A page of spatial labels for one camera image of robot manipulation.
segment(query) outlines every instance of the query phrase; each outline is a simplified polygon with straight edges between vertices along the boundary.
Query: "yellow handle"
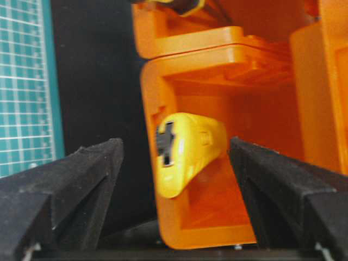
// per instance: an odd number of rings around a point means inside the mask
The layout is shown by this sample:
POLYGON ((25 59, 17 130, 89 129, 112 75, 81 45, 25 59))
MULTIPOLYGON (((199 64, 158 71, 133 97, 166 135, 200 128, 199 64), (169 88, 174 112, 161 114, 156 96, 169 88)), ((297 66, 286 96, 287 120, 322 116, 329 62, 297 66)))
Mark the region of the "yellow handle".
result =
POLYGON ((226 155, 227 134, 215 119, 175 113, 160 124, 157 144, 157 192, 173 198, 210 162, 226 155))

